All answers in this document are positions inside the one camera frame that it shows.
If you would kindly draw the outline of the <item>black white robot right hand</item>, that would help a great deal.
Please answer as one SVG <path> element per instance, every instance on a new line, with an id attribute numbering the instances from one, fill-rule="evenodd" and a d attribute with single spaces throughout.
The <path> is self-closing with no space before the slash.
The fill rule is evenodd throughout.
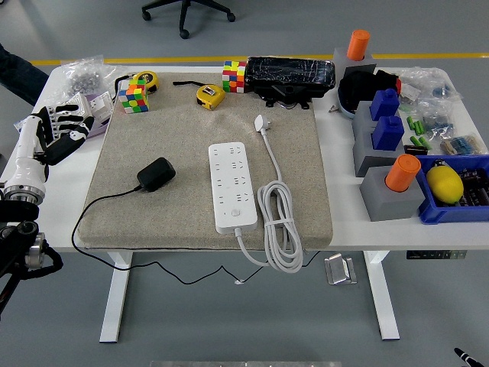
<path id="1" fill-rule="evenodd" d="M 473 358 L 462 349 L 454 348 L 455 354 L 469 367 L 484 367 L 484 365 L 477 359 Z"/>

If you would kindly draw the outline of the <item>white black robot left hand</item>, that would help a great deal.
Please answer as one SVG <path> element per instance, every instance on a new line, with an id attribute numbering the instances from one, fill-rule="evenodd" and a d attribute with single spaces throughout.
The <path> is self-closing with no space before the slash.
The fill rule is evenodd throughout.
<path id="1" fill-rule="evenodd" d="M 78 150 L 88 138 L 93 116 L 80 112 L 80 106 L 45 106 L 24 119 L 21 127 L 15 173 L 5 187 L 44 188 L 47 166 L 59 164 Z"/>

